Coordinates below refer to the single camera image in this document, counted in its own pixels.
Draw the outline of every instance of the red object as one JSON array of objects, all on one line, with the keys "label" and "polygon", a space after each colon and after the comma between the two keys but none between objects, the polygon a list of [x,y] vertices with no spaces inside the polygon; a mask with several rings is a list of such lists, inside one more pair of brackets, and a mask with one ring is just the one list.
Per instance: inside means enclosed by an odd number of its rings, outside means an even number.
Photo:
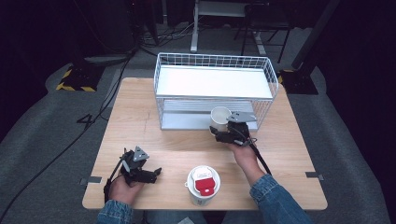
[{"label": "red object", "polygon": [[210,177],[207,179],[196,180],[195,187],[201,193],[201,196],[210,196],[215,192],[216,182]]}]

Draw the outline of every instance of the human hand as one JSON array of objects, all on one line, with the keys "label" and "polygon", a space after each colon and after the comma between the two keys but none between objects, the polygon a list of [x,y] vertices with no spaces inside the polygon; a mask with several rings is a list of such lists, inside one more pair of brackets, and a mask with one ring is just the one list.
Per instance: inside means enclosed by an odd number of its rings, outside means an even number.
[{"label": "human hand", "polygon": [[250,186],[265,174],[257,162],[257,156],[253,149],[250,147],[239,147],[235,144],[226,143],[225,145],[233,152],[235,161],[242,168]]},{"label": "human hand", "polygon": [[120,175],[111,183],[108,199],[132,206],[134,198],[143,186],[145,186],[145,183],[140,182],[132,182],[131,185],[128,185],[125,177]]}]

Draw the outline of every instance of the blue denim jacket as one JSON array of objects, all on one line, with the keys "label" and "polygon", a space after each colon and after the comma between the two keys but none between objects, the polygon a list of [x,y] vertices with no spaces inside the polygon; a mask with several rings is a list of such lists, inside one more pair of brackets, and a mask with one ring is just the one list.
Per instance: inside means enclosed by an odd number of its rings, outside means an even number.
[{"label": "blue denim jacket", "polygon": [[[250,190],[250,196],[258,205],[265,223],[312,223],[306,212],[271,175],[264,175]],[[100,211],[97,223],[132,223],[133,209],[125,204],[109,200]]]}]

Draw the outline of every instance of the table top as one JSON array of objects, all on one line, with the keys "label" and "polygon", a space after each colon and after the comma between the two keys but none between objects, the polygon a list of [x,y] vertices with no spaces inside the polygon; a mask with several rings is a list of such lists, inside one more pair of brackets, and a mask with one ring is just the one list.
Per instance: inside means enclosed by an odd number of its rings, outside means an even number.
[{"label": "table top", "polygon": [[[304,139],[282,86],[262,126],[251,133],[273,177],[305,210],[322,210],[327,201],[319,180],[307,177],[315,172]],[[136,198],[135,209],[253,210],[250,186],[233,153],[216,142],[210,131],[162,131],[156,106],[153,79],[127,77],[120,85],[92,176],[101,183],[89,183],[83,198],[88,209],[104,206],[103,187],[123,150],[140,146],[149,154],[143,169],[163,170],[155,184],[146,184]],[[214,168],[220,176],[218,194],[207,206],[196,206],[185,187],[190,170],[199,165]]]}]

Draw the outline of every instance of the person's left hand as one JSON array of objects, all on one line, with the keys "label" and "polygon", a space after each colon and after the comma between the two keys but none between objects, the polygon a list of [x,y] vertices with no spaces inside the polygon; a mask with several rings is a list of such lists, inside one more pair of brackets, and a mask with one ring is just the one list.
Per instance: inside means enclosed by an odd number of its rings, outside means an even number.
[{"label": "person's left hand", "polygon": [[140,182],[132,182],[131,185],[128,185],[125,181],[125,177],[121,175],[111,183],[108,199],[126,203],[131,206],[134,202],[134,198],[143,186],[145,186],[145,183]]}]

